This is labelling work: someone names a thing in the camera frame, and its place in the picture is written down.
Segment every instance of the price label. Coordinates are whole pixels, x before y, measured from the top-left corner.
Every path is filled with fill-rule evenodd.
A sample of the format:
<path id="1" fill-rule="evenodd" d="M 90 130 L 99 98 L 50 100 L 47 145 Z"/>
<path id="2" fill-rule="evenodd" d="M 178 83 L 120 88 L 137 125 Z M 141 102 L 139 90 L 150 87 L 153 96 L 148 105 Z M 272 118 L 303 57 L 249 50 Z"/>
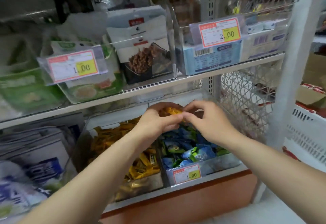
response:
<path id="1" fill-rule="evenodd" d="M 191 181 L 201 177 L 202 175 L 199 169 L 199 165 L 189 166 L 173 171 L 173 178 L 176 184 Z"/>
<path id="2" fill-rule="evenodd" d="M 199 30 L 204 47 L 211 47 L 241 39 L 237 18 L 200 24 Z"/>
<path id="3" fill-rule="evenodd" d="M 92 49 L 47 58 L 54 83 L 99 74 Z"/>

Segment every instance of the orange panel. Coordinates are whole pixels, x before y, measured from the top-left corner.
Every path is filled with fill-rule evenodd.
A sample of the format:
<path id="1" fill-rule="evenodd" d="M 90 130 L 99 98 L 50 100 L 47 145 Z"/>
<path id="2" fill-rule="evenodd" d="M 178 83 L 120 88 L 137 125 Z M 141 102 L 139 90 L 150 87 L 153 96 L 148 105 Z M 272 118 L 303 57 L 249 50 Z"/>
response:
<path id="1" fill-rule="evenodd" d="M 126 208 L 101 219 L 103 224 L 188 224 L 250 203 L 257 177 L 252 173 L 150 204 Z"/>

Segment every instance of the hand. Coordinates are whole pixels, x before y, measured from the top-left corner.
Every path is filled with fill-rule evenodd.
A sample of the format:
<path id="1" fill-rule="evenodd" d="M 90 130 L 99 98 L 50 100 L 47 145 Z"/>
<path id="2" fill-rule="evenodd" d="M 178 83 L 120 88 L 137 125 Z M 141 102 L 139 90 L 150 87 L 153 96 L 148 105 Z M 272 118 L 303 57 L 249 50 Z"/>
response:
<path id="1" fill-rule="evenodd" d="M 192 123 L 211 143 L 228 147 L 235 135 L 240 133 L 232 126 L 221 108 L 214 102 L 192 101 L 183 108 L 183 117 Z"/>
<path id="2" fill-rule="evenodd" d="M 142 140 L 144 150 L 147 149 L 162 133 L 179 128 L 182 114 L 160 117 L 158 111 L 165 107 L 180 109 L 180 105 L 172 102 L 160 102 L 150 106 L 137 125 L 128 134 L 133 134 Z"/>

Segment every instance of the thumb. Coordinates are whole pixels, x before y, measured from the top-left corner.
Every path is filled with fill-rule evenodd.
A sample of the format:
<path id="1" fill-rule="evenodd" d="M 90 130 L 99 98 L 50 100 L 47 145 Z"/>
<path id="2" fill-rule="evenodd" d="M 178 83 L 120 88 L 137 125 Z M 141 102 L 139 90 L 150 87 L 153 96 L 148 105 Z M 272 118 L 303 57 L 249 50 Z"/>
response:
<path id="1" fill-rule="evenodd" d="M 192 123 L 197 129 L 200 128 L 202 119 L 198 118 L 196 115 L 188 112 L 182 112 L 184 119 Z"/>
<path id="2" fill-rule="evenodd" d="M 163 127 L 167 127 L 169 125 L 176 125 L 180 123 L 183 119 L 183 116 L 182 114 L 177 114 L 177 115 L 171 115 L 167 117 L 161 117 L 160 119 L 162 120 L 161 125 Z"/>

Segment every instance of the left hand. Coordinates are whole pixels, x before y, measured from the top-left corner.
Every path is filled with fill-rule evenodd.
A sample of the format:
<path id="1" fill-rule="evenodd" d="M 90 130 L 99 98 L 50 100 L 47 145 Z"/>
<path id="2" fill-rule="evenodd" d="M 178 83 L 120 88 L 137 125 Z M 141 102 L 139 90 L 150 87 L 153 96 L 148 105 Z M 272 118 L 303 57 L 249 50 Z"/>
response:
<path id="1" fill-rule="evenodd" d="M 137 125 L 129 132 L 143 141 L 142 144 L 145 149 L 147 149 L 162 133 L 179 128 L 179 123 L 182 121 L 183 115 L 178 114 L 160 117 L 158 112 L 165 107 L 180 109 L 181 106 L 172 102 L 154 104 L 146 110 Z"/>

